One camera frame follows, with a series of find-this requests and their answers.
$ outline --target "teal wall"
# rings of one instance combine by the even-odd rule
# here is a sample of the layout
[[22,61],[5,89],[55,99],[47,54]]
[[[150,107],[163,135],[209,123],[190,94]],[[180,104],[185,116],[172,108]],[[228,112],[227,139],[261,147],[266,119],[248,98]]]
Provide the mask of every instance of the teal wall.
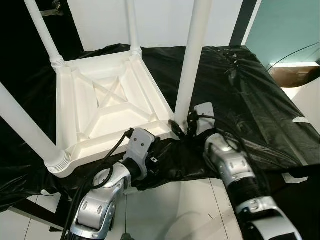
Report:
[[[246,46],[267,67],[281,58],[320,41],[320,0],[262,0]],[[283,62],[320,58],[320,44]]]

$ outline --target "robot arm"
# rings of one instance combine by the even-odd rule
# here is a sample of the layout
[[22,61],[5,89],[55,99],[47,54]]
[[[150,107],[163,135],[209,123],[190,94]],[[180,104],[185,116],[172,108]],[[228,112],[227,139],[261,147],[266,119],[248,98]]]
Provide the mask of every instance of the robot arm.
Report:
[[[199,119],[201,115],[213,115],[211,103],[195,107],[196,118],[188,120],[187,135],[173,121],[172,130],[181,138],[193,138],[212,129],[214,120]],[[134,180],[147,176],[146,158],[155,141],[156,138],[146,130],[134,130],[127,152],[123,160],[113,166],[109,181],[90,190],[79,205],[70,228],[74,239],[102,240],[107,237],[117,199]],[[207,165],[220,173],[245,240],[302,240],[294,225],[261,187],[259,173],[250,165],[248,156],[236,151],[219,133],[206,139],[203,156]],[[94,177],[94,185],[104,182],[109,171],[99,172]]]
[[233,150],[219,133],[205,143],[204,157],[221,175],[244,239],[302,240],[295,226],[258,184],[247,159]]
[[[90,190],[78,207],[70,232],[76,239],[102,240],[107,237],[116,210],[117,199],[134,180],[147,176],[146,158],[156,141],[155,136],[142,128],[136,128],[128,143],[123,160],[113,165],[109,181],[98,189]],[[100,171],[94,177],[94,185],[108,177],[110,169]]]

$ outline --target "black tarp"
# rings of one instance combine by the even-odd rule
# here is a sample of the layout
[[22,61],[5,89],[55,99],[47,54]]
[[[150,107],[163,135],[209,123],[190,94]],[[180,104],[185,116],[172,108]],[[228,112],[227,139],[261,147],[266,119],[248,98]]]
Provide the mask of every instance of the black tarp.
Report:
[[[81,57],[127,51],[127,45],[114,45]],[[142,58],[164,97],[174,110],[185,47],[144,48]],[[3,85],[27,113],[55,142],[56,75],[42,68],[27,79],[2,79]],[[256,56],[244,46],[204,47],[191,105],[213,104],[215,115],[237,129],[252,159],[266,171],[286,172],[303,164],[320,163],[320,136],[307,123],[294,123],[303,114],[277,86]],[[93,162],[78,167],[66,178],[48,173],[39,156],[1,120],[0,211],[42,189],[72,195]],[[217,128],[224,129],[217,122]],[[219,176],[209,170],[196,141],[162,141],[156,151],[160,173],[136,182],[141,189],[170,181]],[[118,160],[121,155],[112,157]]]

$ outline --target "white plastic leg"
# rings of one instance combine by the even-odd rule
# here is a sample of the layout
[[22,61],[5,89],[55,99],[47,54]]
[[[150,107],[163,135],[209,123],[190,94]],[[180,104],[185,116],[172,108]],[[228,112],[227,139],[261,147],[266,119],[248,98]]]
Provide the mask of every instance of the white plastic leg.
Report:
[[0,83],[0,115],[44,160],[45,166],[51,173],[58,174],[68,166],[70,158],[66,152],[54,145],[2,83]]
[[130,32],[130,51],[133,55],[142,55],[142,50],[139,45],[138,28],[136,21],[136,11],[134,0],[126,0],[126,9],[128,15],[128,24]]
[[174,119],[183,131],[187,129],[187,117],[195,86],[203,42],[207,31],[212,0],[195,0],[186,45]]
[[24,0],[26,7],[31,15],[32,21],[40,35],[44,47],[49,54],[50,62],[54,70],[65,64],[63,57],[59,54],[58,49],[48,31],[46,23],[40,13],[35,0]]

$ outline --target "cable connector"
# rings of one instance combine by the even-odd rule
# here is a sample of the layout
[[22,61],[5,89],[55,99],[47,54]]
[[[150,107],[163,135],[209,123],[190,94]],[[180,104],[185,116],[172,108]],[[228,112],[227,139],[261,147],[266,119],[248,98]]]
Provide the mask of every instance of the cable connector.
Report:
[[196,111],[189,112],[188,118],[187,118],[187,123],[188,123],[187,131],[188,132],[186,134],[186,136],[188,138],[193,138],[197,135],[198,120],[199,120],[199,116]]
[[128,139],[130,139],[130,138],[132,137],[132,134],[134,134],[134,130],[135,130],[135,129],[130,128],[128,131],[126,131],[126,132],[124,133],[124,135],[125,135]]
[[171,130],[172,132],[177,135],[179,137],[180,140],[183,140],[186,135],[185,133],[182,131],[182,129],[179,127],[179,124],[176,123],[173,120],[168,120],[168,124],[171,126]]

